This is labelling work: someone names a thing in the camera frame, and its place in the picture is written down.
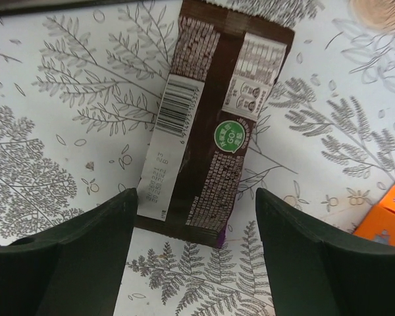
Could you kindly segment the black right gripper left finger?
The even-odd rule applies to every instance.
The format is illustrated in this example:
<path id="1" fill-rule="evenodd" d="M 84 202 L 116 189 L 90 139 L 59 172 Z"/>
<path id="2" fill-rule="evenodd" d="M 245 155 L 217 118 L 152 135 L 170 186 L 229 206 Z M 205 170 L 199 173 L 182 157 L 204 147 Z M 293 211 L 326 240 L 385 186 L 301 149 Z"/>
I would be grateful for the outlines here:
<path id="1" fill-rule="evenodd" d="M 127 189 L 0 246 L 0 315 L 113 315 L 138 208 Z"/>

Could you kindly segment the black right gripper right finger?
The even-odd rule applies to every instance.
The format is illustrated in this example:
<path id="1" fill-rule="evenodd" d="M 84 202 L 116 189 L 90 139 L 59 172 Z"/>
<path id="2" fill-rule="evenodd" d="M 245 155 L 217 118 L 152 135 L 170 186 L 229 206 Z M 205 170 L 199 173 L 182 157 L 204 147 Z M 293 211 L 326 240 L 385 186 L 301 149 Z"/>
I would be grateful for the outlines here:
<path id="1" fill-rule="evenodd" d="M 276 315 L 395 315 L 395 247 L 340 230 L 263 188 L 255 210 Z"/>

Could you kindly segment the purple M&M's candy bag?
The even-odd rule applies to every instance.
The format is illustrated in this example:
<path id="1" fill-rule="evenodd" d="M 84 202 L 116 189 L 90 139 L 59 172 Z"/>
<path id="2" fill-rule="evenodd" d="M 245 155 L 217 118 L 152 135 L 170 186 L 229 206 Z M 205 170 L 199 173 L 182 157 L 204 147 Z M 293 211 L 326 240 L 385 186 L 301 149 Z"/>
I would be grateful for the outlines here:
<path id="1" fill-rule="evenodd" d="M 218 248 L 262 108 L 294 41 L 258 16 L 184 1 L 138 184 L 138 228 Z"/>

